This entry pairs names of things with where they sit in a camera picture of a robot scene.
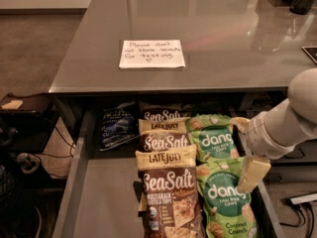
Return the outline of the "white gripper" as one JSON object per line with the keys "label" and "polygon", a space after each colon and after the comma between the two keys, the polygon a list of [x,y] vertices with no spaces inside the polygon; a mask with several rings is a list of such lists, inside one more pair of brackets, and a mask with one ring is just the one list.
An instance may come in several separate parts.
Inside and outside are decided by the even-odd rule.
{"label": "white gripper", "polygon": [[233,117],[230,123],[240,132],[246,133],[246,144],[255,156],[245,156],[242,160],[242,172],[238,182],[238,192],[252,192],[270,170],[270,160],[277,160],[294,150],[293,146],[280,145],[268,133],[261,112],[251,120],[245,117]]}

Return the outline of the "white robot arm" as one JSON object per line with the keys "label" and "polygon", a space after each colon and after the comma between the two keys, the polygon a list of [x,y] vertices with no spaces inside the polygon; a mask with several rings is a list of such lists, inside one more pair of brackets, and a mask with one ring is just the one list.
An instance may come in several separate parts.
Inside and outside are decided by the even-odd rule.
{"label": "white robot arm", "polygon": [[317,68],[296,75],[287,98],[252,119],[234,118],[251,154],[244,157],[238,192],[251,192],[270,169],[270,161],[317,138]]}

